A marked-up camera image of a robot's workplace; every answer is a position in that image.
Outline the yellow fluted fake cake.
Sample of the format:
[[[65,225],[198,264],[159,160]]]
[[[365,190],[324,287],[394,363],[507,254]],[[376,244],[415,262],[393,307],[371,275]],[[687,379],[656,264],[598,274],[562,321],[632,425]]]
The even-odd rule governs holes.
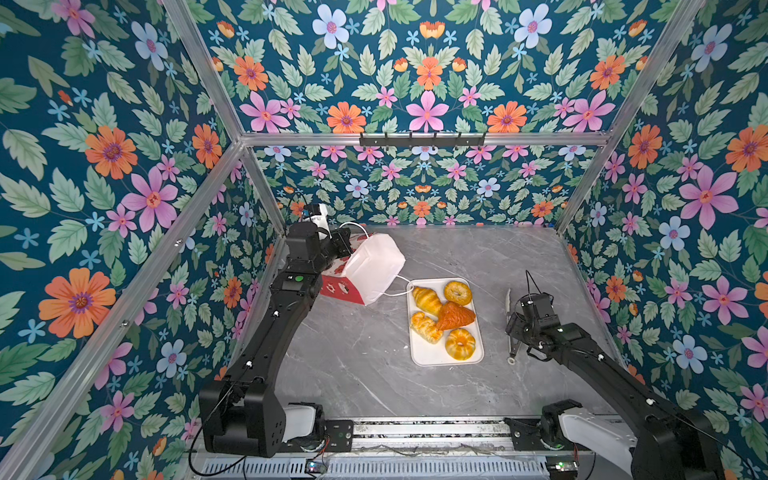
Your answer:
[[[464,328],[454,329],[447,336],[445,350],[452,359],[467,361],[475,353],[476,339]]]

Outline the red white paper bag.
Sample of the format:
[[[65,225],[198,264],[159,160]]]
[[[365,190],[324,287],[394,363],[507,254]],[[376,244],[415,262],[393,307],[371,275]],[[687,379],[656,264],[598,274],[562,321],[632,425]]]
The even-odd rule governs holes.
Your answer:
[[[322,273],[320,294],[353,304],[372,304],[398,277],[405,256],[386,233],[351,233],[350,247],[351,254],[334,260]]]

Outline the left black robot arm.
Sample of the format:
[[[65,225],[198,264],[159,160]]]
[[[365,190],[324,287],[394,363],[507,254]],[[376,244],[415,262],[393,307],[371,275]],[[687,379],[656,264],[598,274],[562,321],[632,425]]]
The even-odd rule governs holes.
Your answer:
[[[270,286],[262,320],[235,363],[199,395],[202,438],[207,451],[270,458],[293,440],[325,440],[322,407],[282,405],[275,394],[280,367],[333,261],[352,254],[350,229],[330,230],[312,222],[292,225],[285,266]]]

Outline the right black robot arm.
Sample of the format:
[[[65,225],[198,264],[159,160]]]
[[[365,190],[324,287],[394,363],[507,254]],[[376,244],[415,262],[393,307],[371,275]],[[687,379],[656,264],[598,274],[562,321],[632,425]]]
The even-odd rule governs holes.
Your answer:
[[[722,479],[718,443],[708,419],[654,393],[605,354],[581,326],[561,323],[546,292],[506,301],[511,359],[519,348],[583,379],[620,416],[599,418],[573,400],[542,409],[539,435],[550,447],[570,442],[594,451],[634,479]]]

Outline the metal tongs with cream tips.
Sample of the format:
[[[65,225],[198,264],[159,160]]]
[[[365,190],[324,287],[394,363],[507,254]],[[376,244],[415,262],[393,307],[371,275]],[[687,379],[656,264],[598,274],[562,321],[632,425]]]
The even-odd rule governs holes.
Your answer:
[[[506,317],[506,326],[505,326],[505,333],[508,337],[508,357],[507,357],[507,363],[510,366],[514,366],[516,363],[516,356],[519,349],[519,345],[517,343],[517,340],[513,336],[513,327],[516,322],[516,314],[515,314],[515,300],[513,299],[513,292],[512,289],[508,289],[505,297],[505,317]]]

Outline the yellow fake croissant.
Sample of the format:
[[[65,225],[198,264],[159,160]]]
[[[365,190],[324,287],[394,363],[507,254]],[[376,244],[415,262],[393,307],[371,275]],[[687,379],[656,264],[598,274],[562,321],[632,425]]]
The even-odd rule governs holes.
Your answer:
[[[443,303],[433,289],[414,287],[412,295],[415,305],[419,310],[435,318],[439,316]]]

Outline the white rectangular tray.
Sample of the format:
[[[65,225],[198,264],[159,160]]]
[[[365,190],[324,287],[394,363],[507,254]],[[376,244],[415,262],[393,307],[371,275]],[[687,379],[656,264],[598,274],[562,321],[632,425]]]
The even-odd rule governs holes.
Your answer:
[[[410,355],[417,366],[472,365],[483,360],[480,321],[467,280],[412,280],[408,289]]]

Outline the orange brown fake bread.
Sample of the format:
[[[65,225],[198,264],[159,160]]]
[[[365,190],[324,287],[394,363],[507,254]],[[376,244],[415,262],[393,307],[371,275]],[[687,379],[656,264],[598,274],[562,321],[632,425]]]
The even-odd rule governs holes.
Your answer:
[[[437,327],[440,330],[453,330],[468,326],[476,321],[476,314],[469,308],[446,302],[439,312]]]

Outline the black hook rack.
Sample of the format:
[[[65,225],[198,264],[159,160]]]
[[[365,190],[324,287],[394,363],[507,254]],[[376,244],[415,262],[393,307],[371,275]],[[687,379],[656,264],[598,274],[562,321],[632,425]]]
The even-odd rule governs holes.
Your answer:
[[[381,134],[360,134],[358,142],[360,146],[371,147],[475,147],[485,144],[485,134],[464,134],[464,133],[381,133]]]

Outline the yellow fake bagel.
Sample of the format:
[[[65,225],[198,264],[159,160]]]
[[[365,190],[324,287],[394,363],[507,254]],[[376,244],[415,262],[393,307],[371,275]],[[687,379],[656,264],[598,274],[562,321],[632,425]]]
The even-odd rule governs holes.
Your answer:
[[[473,300],[473,293],[468,284],[461,281],[450,281],[443,289],[445,299],[460,306],[467,306]]]

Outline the yellow fake ring bread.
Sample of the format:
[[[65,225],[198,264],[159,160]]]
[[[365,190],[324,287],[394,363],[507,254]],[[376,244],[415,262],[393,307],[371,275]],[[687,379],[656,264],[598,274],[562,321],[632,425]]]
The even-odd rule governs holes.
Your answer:
[[[444,334],[444,331],[437,327],[437,322],[422,311],[412,315],[410,329],[429,344],[437,344]]]

